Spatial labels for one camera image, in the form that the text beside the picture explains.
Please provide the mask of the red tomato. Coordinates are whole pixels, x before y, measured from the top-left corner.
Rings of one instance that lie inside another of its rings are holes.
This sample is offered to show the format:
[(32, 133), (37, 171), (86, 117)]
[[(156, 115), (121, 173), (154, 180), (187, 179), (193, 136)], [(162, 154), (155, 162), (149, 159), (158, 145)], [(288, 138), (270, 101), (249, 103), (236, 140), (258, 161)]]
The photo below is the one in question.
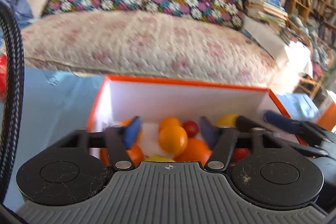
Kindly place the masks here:
[(195, 121), (185, 121), (182, 125), (189, 138), (195, 137), (199, 133), (199, 126)]
[(244, 159), (245, 157), (250, 155), (250, 150), (247, 148), (236, 148), (234, 149), (232, 160), (234, 162), (239, 162), (240, 160)]

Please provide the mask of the yellow lemon in box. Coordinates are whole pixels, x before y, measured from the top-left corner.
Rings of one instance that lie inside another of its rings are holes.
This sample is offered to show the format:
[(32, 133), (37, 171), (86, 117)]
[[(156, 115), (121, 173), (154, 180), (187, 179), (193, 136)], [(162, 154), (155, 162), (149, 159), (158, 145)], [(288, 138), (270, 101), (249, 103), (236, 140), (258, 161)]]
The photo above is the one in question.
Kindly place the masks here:
[(216, 122), (216, 127), (232, 127), (236, 128), (236, 121), (240, 115), (239, 114), (226, 114), (222, 117), (220, 117)]

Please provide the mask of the orange cardboard box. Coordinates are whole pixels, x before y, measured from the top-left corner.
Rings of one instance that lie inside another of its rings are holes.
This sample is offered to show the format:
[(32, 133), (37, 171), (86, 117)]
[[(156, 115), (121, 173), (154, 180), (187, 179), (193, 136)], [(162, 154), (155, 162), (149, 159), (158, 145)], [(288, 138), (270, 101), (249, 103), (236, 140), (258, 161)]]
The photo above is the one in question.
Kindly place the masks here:
[(267, 88), (204, 83), (155, 77), (105, 76), (87, 121), (90, 132), (103, 131), (139, 116), (142, 137), (138, 146), (145, 156), (171, 157), (158, 144), (158, 125), (167, 117), (212, 123), (226, 114), (243, 115), (264, 124), (263, 113), (272, 110), (290, 117), (278, 96)]

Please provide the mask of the wicker chair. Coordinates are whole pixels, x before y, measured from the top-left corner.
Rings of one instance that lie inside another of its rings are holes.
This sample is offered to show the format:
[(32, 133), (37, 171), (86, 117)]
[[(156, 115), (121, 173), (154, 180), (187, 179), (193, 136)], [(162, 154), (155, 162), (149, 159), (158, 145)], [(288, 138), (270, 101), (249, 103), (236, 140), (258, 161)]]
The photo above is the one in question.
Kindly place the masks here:
[(322, 87), (322, 83), (335, 62), (335, 54), (319, 36), (316, 26), (307, 26), (298, 18), (288, 20), (288, 26), (297, 34), (300, 42), (310, 50), (308, 72), (304, 72), (298, 84), (298, 90), (313, 99)]

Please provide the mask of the light blue tablecloth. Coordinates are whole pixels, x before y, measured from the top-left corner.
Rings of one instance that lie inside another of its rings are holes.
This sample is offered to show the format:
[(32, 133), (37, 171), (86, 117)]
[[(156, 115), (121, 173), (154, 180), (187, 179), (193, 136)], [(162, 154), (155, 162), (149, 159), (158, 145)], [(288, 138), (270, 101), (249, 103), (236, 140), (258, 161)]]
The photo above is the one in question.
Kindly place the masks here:
[(316, 203), (324, 176), (312, 160), (290, 147), (264, 148), (265, 136), (237, 129), (235, 149), (250, 155), (231, 158), (225, 171), (172, 155), (171, 162), (114, 171), (100, 160), (106, 128), (87, 127), (100, 89), (94, 80), (71, 77), (53, 88), (35, 72), (26, 75), (5, 205), (28, 223), (317, 223), (326, 217)]

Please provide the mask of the pink quilted sofa cover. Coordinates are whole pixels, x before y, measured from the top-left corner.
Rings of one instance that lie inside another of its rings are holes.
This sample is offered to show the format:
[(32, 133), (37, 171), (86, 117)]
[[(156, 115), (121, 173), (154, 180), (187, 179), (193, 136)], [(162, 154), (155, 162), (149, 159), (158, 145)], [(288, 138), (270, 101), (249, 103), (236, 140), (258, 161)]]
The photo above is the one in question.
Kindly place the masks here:
[(268, 87), (276, 61), (242, 33), (144, 11), (50, 15), (22, 30), (28, 67)]

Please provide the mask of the stack of books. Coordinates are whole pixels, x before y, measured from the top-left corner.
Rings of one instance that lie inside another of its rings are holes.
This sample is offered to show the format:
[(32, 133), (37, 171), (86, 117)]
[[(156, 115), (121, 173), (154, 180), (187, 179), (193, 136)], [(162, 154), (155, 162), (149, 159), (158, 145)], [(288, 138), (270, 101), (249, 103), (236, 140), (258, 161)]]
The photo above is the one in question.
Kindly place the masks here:
[(245, 10), (250, 18), (267, 24), (285, 27), (288, 20), (284, 0), (245, 0)]

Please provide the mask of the red soda can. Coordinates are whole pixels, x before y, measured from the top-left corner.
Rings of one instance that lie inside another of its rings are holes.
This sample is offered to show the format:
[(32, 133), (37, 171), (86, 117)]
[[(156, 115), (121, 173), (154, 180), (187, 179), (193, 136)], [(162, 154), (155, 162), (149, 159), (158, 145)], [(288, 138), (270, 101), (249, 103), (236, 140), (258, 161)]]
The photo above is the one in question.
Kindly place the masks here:
[(0, 100), (5, 101), (6, 95), (6, 75), (7, 75), (7, 58), (2, 55), (0, 58)]

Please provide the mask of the right floral cushion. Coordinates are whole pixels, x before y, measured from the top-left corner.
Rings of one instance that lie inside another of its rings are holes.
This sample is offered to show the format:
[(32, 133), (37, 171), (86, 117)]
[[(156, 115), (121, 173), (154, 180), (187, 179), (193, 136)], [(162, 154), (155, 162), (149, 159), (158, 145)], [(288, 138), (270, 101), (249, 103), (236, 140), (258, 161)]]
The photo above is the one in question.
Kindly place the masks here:
[(243, 26), (243, 0), (143, 0), (143, 8), (236, 30)]

